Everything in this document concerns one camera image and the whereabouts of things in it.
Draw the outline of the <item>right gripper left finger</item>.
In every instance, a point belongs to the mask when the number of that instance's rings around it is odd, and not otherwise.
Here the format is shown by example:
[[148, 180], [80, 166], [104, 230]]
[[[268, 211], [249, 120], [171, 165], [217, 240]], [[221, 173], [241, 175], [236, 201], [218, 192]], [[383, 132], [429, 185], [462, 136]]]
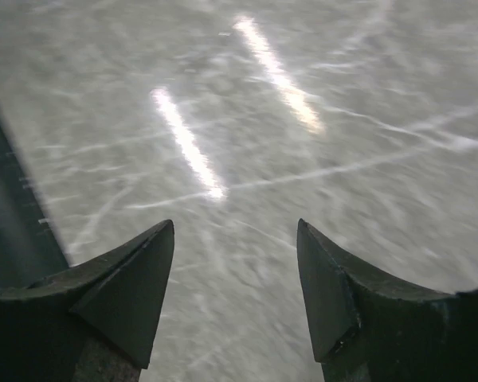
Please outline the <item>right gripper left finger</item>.
[[78, 266], [0, 290], [0, 381], [137, 381], [173, 254], [164, 220]]

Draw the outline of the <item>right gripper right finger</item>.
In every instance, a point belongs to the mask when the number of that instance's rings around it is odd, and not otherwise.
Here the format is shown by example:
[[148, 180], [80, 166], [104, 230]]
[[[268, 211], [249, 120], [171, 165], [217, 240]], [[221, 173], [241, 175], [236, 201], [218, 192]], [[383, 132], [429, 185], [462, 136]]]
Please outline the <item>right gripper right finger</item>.
[[327, 381], [478, 381], [478, 289], [447, 294], [352, 255], [304, 220], [297, 261]]

